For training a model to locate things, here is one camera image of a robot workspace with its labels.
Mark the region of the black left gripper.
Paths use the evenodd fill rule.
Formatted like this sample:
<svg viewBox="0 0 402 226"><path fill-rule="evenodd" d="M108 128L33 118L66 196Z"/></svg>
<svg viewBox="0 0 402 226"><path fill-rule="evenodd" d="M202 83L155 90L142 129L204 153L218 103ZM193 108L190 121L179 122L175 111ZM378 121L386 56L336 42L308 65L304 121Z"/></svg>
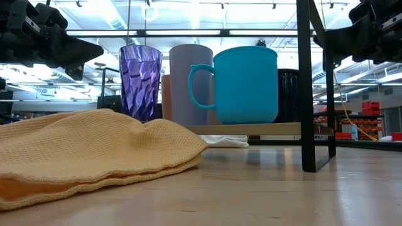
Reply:
<svg viewBox="0 0 402 226"><path fill-rule="evenodd" d="M67 25L50 0L36 6L28 0L0 0L0 63L63 67L70 78L82 81L84 63L104 49L69 36Z"/></svg>

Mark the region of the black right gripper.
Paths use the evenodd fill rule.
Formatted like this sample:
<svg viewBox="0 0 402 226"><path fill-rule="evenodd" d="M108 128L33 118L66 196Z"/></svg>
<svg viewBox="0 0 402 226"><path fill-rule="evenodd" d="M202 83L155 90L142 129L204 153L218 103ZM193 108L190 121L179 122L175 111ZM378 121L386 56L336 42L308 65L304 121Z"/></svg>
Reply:
<svg viewBox="0 0 402 226"><path fill-rule="evenodd" d="M317 31L313 37L322 53L322 70L335 70L342 57L374 63L402 63L402 0L360 0L349 12L352 26Z"/></svg>

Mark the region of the purple faceted tumbler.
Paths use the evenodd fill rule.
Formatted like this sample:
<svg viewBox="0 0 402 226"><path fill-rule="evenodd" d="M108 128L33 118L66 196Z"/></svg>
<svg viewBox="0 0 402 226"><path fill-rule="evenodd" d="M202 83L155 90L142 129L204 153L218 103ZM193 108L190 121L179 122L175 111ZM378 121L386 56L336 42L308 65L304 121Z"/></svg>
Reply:
<svg viewBox="0 0 402 226"><path fill-rule="evenodd" d="M119 50L122 113L141 122L156 117L163 54L150 46Z"/></svg>

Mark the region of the dark navy mug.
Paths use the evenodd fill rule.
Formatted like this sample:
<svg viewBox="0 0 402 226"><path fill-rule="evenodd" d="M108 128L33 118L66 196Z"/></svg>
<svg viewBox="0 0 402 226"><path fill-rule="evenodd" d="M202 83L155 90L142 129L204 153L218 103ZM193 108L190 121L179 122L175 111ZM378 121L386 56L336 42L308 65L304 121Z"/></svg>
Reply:
<svg viewBox="0 0 402 226"><path fill-rule="evenodd" d="M298 70L278 69L278 115L274 123L300 121L299 75Z"/></svg>

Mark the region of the blue plastic mug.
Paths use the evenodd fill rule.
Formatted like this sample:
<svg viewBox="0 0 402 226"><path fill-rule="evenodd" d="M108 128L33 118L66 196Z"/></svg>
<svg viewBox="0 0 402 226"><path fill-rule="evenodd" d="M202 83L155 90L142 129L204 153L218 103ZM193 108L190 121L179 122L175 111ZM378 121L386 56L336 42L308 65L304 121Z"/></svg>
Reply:
<svg viewBox="0 0 402 226"><path fill-rule="evenodd" d="M269 124L278 115L277 53L263 46L239 46L213 58L213 66L192 65L188 95L199 108L214 110L222 124ZM192 91L193 76L206 70L214 77L214 103L199 104Z"/></svg>

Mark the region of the lavender plastic cup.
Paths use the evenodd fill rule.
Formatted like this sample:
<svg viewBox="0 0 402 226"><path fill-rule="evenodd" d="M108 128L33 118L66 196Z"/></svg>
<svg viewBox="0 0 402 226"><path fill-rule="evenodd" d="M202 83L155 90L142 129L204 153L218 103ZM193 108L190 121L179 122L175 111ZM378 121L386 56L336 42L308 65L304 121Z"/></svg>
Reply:
<svg viewBox="0 0 402 226"><path fill-rule="evenodd" d="M192 65L212 65L213 51L203 45L184 44L170 50L172 120L182 126L205 126L207 111L197 107L188 94Z"/></svg>

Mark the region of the red storage bins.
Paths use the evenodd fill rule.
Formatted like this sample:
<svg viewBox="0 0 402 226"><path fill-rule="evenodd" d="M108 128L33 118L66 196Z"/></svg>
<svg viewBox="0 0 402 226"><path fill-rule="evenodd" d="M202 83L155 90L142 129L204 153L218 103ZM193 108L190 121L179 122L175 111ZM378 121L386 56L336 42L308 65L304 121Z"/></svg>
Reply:
<svg viewBox="0 0 402 226"><path fill-rule="evenodd" d="M381 104L380 101L365 101L361 103L361 112L363 115L380 115Z"/></svg>

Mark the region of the yellow waffle cloth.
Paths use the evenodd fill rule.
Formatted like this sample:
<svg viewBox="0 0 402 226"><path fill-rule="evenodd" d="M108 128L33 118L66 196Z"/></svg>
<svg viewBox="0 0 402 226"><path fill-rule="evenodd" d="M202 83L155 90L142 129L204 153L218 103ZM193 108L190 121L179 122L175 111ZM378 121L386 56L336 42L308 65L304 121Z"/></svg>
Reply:
<svg viewBox="0 0 402 226"><path fill-rule="evenodd" d="M174 175L198 165L206 148L172 121L107 109L1 125L0 210Z"/></svg>

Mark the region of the white checked cloth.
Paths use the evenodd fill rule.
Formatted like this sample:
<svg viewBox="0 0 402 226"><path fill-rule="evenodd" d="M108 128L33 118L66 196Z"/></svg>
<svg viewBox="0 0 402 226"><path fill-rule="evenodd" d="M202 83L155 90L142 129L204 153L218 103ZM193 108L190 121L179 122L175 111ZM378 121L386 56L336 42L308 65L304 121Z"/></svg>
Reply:
<svg viewBox="0 0 402 226"><path fill-rule="evenodd" d="M211 148L247 148L246 135L199 135Z"/></svg>

